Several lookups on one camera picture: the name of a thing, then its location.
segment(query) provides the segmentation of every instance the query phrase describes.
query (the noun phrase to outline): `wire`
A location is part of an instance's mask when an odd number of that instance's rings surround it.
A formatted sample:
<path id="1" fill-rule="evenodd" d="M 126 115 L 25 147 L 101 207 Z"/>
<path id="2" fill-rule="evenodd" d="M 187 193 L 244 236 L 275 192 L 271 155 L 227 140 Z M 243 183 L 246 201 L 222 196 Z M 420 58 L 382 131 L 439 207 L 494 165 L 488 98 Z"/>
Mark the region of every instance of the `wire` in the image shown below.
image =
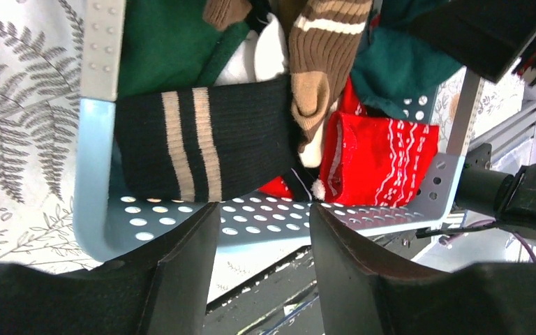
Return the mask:
<path id="1" fill-rule="evenodd" d="M 482 230 L 488 230 L 496 228 L 494 222 L 487 225 L 481 225 L 479 227 L 466 227 L 466 228 L 449 228 L 449 229 L 437 229 L 427 230 L 424 232 L 416 232 L 416 238 L 423 239 L 425 237 L 437 236 L 437 235 L 455 235 L 463 234 L 464 232 L 481 232 Z"/>
<path id="2" fill-rule="evenodd" d="M 472 223 L 471 225 L 468 225 L 464 228 L 473 228 L 473 227 L 479 227 L 481 225 L 487 225 L 489 223 L 493 223 L 494 220 L 491 219 L 491 218 L 487 218 L 487 219 L 484 219 L 484 220 L 480 220 L 480 221 L 476 221 L 474 223 Z M 458 233 L 458 234 L 453 234 L 452 236 L 449 236 L 449 237 L 441 237 L 438 239 L 438 243 L 441 245 L 441 246 L 449 246 L 451 245 L 451 243 L 453 243 L 456 239 L 458 239 L 459 237 L 462 237 L 463 234 L 462 233 Z"/>
<path id="3" fill-rule="evenodd" d="M 527 243 L 527 241 L 525 241 L 525 239 L 524 239 L 521 235 L 519 235 L 519 234 L 517 234 L 517 233 L 515 233 L 515 232 L 512 233 L 512 236 L 514 236 L 516 239 L 519 240 L 519 242 L 521 243 L 521 245 L 523 246 L 523 248 L 525 248 L 525 250 L 527 250 L 527 253 L 529 254 L 529 257 L 531 258 L 531 260 L 532 260 L 534 263 L 536 263 L 536 255 L 535 255 L 535 253 L 533 252 L 533 248 L 531 248 L 531 246 L 529 245 L 529 243 Z"/>

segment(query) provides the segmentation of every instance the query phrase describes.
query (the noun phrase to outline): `white pom-pom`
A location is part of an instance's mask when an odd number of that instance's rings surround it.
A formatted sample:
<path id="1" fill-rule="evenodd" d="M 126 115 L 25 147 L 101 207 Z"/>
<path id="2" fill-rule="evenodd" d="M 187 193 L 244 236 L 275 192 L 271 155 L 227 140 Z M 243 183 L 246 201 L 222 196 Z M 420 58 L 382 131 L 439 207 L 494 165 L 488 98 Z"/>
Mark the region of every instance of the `white pom-pom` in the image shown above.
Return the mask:
<path id="1" fill-rule="evenodd" d="M 325 200 L 325 185 L 323 184 L 323 181 L 316 180 L 313 185 L 311 186 L 311 192 L 313 192 L 313 195 L 319 199 L 319 200 Z"/>

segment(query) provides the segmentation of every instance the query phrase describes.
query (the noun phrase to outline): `black cylinder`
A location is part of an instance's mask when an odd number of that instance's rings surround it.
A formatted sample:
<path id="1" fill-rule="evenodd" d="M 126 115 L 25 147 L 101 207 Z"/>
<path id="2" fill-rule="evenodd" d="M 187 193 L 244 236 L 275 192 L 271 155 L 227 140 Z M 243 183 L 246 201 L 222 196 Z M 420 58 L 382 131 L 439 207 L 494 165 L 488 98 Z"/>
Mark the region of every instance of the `black cylinder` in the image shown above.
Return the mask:
<path id="1" fill-rule="evenodd" d="M 504 172 L 480 167 L 464 168 L 457 186 L 455 204 L 494 217 L 513 180 L 512 174 Z"/>

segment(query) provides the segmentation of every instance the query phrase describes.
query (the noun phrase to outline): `green cloth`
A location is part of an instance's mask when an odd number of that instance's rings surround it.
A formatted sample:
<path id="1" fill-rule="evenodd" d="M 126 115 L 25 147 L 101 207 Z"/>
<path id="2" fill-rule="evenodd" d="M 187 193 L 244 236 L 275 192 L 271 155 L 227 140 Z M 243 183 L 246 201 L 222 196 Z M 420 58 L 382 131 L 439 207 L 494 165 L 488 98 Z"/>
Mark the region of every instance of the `green cloth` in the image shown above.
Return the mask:
<path id="1" fill-rule="evenodd" d="M 128 0 L 118 98 L 212 86 L 245 39 L 245 22 L 223 33 L 202 19 L 206 0 Z"/>
<path id="2" fill-rule="evenodd" d="M 444 52 L 406 32 L 414 17 L 444 2 L 447 1 L 383 3 L 373 42 L 358 53 L 350 71 L 352 85 L 363 104 L 381 109 L 389 117 L 405 119 L 403 99 L 429 92 L 462 67 Z"/>

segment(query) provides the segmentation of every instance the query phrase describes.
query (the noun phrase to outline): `laundry basket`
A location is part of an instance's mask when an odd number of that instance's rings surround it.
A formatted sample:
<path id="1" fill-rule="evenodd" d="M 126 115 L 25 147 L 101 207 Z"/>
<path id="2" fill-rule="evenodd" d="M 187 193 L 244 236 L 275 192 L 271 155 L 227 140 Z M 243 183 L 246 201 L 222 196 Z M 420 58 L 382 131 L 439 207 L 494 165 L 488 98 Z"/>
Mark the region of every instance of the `laundry basket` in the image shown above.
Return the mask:
<path id="1" fill-rule="evenodd" d="M 114 101 L 125 1 L 88 0 L 81 77 L 73 228 L 78 244 L 105 261 L 127 253 L 186 220 L 204 204 L 137 200 L 124 183 L 113 143 Z M 466 75 L 447 153 L 434 158 L 419 195 L 407 206 L 328 208 L 365 236 L 433 227 L 453 203 L 483 81 Z M 436 89 L 402 103 L 411 121 L 430 122 Z M 309 244 L 309 203 L 251 193 L 221 204 L 218 253 L 267 244 Z"/>

